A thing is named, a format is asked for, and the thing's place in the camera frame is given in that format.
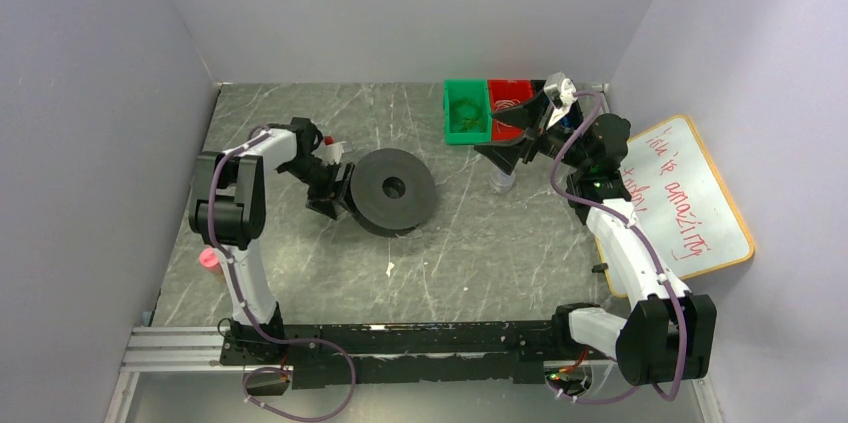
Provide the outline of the black cable spool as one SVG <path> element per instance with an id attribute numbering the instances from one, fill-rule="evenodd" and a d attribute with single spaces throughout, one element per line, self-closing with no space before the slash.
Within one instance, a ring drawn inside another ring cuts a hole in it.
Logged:
<path id="1" fill-rule="evenodd" d="M 374 150 L 354 164 L 348 187 L 355 221 L 366 231 L 397 237 L 434 214 L 433 175 L 415 155 L 396 148 Z"/>

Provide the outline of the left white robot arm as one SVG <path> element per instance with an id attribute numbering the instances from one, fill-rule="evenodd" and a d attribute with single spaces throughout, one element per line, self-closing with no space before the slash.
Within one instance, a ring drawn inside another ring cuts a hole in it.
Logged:
<path id="1" fill-rule="evenodd" d="M 267 221 L 266 179 L 289 174 L 307 188 L 308 209 L 337 219 L 348 209 L 355 168 L 344 146 L 331 142 L 308 118 L 254 128 L 246 142 L 196 160 L 188 222 L 222 268 L 232 303 L 231 333 L 249 342 L 285 345 L 284 324 L 262 260 Z"/>

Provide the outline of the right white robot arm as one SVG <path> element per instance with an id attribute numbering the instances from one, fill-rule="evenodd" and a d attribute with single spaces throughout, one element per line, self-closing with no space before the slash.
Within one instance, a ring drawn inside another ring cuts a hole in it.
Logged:
<path id="1" fill-rule="evenodd" d="M 568 113 L 577 104 L 556 103 L 542 92 L 495 111 L 492 120 L 521 129 L 521 136 L 475 149 L 507 174 L 538 154 L 552 158 L 552 189 L 596 238 L 630 304 L 627 317 L 592 304 L 567 305 L 556 316 L 567 321 L 571 341 L 613 359 L 633 390 L 650 385 L 672 401 L 683 381 L 708 372 L 717 309 L 709 296 L 692 293 L 673 273 L 639 225 L 620 171 L 631 125 L 602 112 L 603 96 L 593 96 L 592 112 L 572 130 L 554 114 Z"/>

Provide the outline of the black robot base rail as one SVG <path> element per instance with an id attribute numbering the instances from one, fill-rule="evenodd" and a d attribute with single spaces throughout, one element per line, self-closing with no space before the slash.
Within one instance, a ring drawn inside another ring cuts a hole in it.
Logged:
<path id="1" fill-rule="evenodd" d="M 239 323 L 223 332 L 224 367 L 285 367 L 295 389 L 329 385 L 509 380 L 603 356 L 573 341 L 557 319 L 385 325 L 273 324 L 274 342 Z"/>

